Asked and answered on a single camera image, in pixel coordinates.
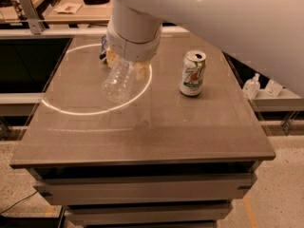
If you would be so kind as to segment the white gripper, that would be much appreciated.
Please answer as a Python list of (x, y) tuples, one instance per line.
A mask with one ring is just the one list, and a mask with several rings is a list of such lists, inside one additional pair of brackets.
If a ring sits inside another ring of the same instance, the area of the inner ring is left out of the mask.
[(121, 57), (126, 61), (135, 62), (134, 70), (136, 80), (141, 81), (145, 78), (146, 71), (150, 62), (157, 53), (162, 34), (162, 25), (158, 25), (152, 33), (153, 38), (144, 42), (133, 42), (125, 39), (114, 29), (114, 23), (110, 21), (107, 26), (107, 42), (109, 47), (106, 49), (106, 61), (109, 68), (112, 68)]

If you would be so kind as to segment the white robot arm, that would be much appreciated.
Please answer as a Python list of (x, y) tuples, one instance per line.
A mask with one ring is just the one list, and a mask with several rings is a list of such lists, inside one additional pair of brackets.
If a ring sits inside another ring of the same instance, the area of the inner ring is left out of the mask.
[(151, 59), (169, 22), (304, 96), (304, 0), (112, 2), (108, 42), (128, 61)]

